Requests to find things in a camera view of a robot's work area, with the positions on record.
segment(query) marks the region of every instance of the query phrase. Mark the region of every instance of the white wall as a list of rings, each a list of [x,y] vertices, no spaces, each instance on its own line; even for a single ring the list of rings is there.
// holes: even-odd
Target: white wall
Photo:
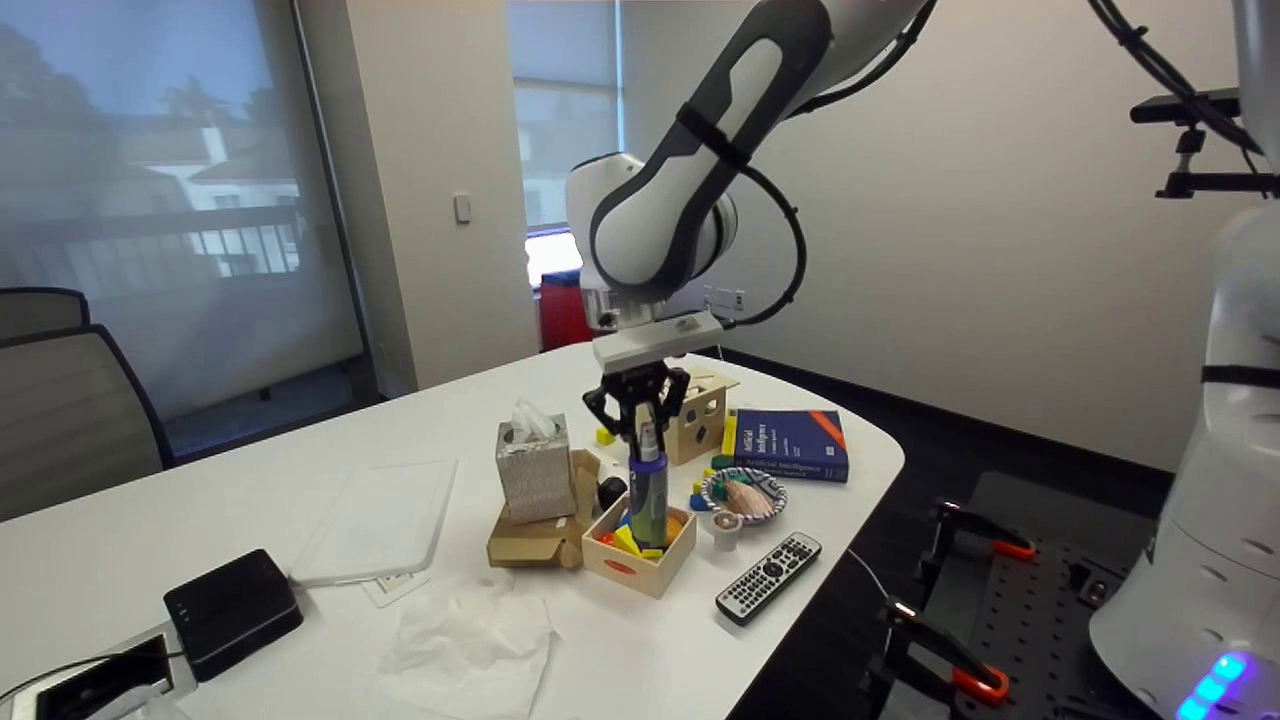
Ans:
[[[629,0],[629,123],[646,154],[744,0]],[[1236,83],[1228,5],[1128,5],[1205,88]],[[1170,468],[1194,411],[1215,227],[1245,202],[1150,202],[1170,130],[1078,0],[942,0],[871,94],[781,130],[757,165],[801,203],[811,278],[730,349]],[[768,300],[789,235],[734,186],[716,285]]]
[[[379,385],[535,353],[505,0],[303,0]],[[473,195],[473,223],[453,195]]]

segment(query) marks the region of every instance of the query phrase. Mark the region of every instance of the black chair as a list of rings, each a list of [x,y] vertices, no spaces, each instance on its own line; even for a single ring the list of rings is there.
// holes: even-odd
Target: black chair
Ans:
[[[89,306],[69,289],[0,289],[0,344],[89,329]]]
[[[0,344],[0,520],[163,464],[154,411],[104,329]]]

